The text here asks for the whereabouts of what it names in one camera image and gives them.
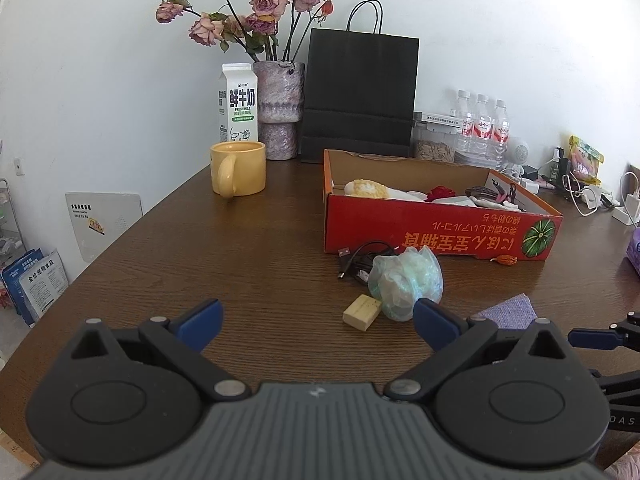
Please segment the red fabric rose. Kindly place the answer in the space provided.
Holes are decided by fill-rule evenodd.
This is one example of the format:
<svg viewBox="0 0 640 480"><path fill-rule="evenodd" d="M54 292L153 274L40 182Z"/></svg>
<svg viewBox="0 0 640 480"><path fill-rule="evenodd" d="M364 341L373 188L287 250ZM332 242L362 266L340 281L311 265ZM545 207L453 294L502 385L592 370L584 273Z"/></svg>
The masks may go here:
<svg viewBox="0 0 640 480"><path fill-rule="evenodd" d="M446 186L436 186L436 188L432 188L430 192L427 193L426 200L429 203L433 203L434 200L442 200L443 198L456 197L457 193L455 190L451 188L446 188Z"/></svg>

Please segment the white charger block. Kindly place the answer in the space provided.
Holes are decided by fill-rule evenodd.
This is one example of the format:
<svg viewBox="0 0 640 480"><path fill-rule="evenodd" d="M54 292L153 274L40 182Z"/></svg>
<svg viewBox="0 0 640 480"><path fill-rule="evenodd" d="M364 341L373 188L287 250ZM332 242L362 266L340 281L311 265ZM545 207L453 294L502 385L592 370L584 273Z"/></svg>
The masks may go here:
<svg viewBox="0 0 640 480"><path fill-rule="evenodd" d="M526 189L527 192L537 195L540 189L540 185L536 181L521 178L520 185Z"/></svg>

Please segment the water bottle red label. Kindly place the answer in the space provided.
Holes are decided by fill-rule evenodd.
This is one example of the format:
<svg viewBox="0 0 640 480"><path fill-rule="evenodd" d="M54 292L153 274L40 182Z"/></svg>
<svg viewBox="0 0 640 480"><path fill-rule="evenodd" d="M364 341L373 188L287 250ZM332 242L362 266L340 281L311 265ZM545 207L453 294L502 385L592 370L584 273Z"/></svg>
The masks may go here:
<svg viewBox="0 0 640 480"><path fill-rule="evenodd" d="M488 97L479 93L476 97L476 115L473 124L472 152L484 159L490 157L492 118L488 110Z"/></svg>
<svg viewBox="0 0 640 480"><path fill-rule="evenodd" d="M459 134L456 151L466 154L470 150L474 127L474 114L470 105L470 94L465 90L459 90L457 94L454 117L459 122Z"/></svg>
<svg viewBox="0 0 640 480"><path fill-rule="evenodd" d="M506 156L510 136L511 122L506 110L506 103L496 99L494 123L492 124L491 156L500 167Z"/></svg>

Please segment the flat white box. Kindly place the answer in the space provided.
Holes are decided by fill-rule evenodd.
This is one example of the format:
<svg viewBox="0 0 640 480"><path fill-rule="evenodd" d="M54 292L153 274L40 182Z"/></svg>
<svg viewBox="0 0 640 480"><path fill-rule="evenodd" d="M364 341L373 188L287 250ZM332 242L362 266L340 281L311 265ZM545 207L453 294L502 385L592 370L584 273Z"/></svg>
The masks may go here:
<svg viewBox="0 0 640 480"><path fill-rule="evenodd" d="M422 122L451 128L461 128L463 126L463 120L461 118L435 113L423 113Z"/></svg>

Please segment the purple knit drawstring pouch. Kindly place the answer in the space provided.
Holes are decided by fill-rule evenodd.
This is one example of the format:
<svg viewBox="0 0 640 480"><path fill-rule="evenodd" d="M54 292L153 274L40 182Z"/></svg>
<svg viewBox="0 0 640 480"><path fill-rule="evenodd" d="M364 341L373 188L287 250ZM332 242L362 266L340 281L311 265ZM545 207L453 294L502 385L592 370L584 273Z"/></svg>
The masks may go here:
<svg viewBox="0 0 640 480"><path fill-rule="evenodd" d="M472 321L491 320L504 330L526 330L537 318L530 299L521 294L471 316Z"/></svg>

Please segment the white round robot toy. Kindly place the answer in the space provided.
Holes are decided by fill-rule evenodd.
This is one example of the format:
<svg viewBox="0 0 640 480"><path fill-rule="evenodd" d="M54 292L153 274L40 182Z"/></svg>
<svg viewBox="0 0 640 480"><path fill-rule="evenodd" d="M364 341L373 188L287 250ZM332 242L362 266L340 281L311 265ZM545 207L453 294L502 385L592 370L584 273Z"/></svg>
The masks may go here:
<svg viewBox="0 0 640 480"><path fill-rule="evenodd" d="M506 146L503 170L514 179L524 176L524 166L529 156L528 143L517 136L512 136Z"/></svg>

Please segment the red pumpkin cardboard box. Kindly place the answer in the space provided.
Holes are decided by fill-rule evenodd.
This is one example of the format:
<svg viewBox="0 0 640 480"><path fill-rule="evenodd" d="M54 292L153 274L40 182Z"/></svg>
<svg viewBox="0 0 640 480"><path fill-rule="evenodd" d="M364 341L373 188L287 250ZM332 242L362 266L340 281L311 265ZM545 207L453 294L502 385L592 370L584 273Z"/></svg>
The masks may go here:
<svg viewBox="0 0 640 480"><path fill-rule="evenodd" d="M427 194L443 186L458 197L475 185L513 196L517 210L438 204L426 200L350 196L345 186L368 180L401 192ZM323 154L324 237L328 254L383 242L424 246L436 255L523 261L548 258L562 214L500 172L413 158L326 150Z"/></svg>

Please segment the purple tissue pack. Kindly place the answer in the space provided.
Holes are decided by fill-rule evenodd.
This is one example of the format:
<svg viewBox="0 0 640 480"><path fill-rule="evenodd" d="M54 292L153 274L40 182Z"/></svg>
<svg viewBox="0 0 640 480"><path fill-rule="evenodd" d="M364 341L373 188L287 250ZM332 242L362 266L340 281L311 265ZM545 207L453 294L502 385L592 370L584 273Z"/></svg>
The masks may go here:
<svg viewBox="0 0 640 480"><path fill-rule="evenodd" d="M640 228L635 228L626 248L626 258L640 275Z"/></svg>

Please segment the small wooden block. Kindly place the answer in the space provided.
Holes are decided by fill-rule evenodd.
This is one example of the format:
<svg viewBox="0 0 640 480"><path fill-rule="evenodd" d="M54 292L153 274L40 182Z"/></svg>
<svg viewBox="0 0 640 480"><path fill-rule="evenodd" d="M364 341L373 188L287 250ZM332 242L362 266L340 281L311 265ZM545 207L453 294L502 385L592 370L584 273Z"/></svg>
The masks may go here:
<svg viewBox="0 0 640 480"><path fill-rule="evenodd" d="M366 332L381 312L381 303L370 296L360 295L343 312L343 322Z"/></svg>

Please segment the yellow white plush toy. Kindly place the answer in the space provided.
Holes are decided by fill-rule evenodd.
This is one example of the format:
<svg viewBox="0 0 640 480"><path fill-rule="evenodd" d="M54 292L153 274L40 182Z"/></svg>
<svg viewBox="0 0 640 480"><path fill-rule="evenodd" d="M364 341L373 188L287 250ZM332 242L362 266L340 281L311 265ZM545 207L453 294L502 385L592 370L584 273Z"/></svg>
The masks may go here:
<svg viewBox="0 0 640 480"><path fill-rule="evenodd" d="M367 179L356 179L345 184L346 196L372 198L372 200L402 200L403 202L424 203L420 196L408 192L395 190L388 186Z"/></svg>

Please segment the black paper bag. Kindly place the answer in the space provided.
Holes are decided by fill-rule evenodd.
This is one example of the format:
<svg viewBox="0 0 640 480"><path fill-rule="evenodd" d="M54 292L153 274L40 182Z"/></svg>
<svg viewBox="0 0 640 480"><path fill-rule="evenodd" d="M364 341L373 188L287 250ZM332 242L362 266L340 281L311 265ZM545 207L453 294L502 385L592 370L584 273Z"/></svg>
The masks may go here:
<svg viewBox="0 0 640 480"><path fill-rule="evenodd" d="M300 159L321 162L326 150L407 157L420 40L382 33L380 0L370 4L372 32L316 28L309 40Z"/></svg>

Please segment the braided cable pink tie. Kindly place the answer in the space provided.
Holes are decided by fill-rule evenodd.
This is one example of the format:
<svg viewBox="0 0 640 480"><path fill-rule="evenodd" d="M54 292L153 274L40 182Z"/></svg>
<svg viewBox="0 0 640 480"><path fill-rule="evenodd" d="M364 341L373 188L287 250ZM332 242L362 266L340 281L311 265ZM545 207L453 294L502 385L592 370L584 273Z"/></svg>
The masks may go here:
<svg viewBox="0 0 640 480"><path fill-rule="evenodd" d="M480 208L507 211L522 211L516 203L516 185L511 183L506 190L498 180L491 180L492 188L472 186L465 190L465 196Z"/></svg>

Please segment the green puff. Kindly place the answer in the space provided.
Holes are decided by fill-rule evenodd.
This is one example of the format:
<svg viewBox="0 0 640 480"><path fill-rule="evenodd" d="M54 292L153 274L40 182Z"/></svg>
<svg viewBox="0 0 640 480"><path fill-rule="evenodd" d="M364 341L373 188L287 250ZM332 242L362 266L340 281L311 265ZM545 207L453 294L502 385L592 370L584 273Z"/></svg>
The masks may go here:
<svg viewBox="0 0 640 480"><path fill-rule="evenodd" d="M381 303L386 318L408 322L420 299L439 302L444 292L442 268L434 252L423 246L396 256L376 256L369 273L370 295Z"/></svg>

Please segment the blue white booklets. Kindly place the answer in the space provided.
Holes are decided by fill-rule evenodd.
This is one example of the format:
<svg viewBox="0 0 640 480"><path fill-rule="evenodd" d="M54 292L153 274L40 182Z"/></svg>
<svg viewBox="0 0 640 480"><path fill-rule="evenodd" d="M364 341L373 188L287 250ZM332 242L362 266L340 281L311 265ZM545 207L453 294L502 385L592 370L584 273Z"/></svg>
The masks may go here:
<svg viewBox="0 0 640 480"><path fill-rule="evenodd" d="M1 279L17 314L32 327L70 284L60 255L32 249L1 271Z"/></svg>

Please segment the clear jar of nuts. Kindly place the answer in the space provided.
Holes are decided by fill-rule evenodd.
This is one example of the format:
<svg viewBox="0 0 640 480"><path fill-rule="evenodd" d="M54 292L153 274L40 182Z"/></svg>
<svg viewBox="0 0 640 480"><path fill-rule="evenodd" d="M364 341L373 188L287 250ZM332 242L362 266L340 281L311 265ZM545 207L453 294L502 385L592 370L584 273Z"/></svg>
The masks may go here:
<svg viewBox="0 0 640 480"><path fill-rule="evenodd" d="M431 162L454 162L457 136L454 133L432 131L427 128L413 129L413 156Z"/></svg>

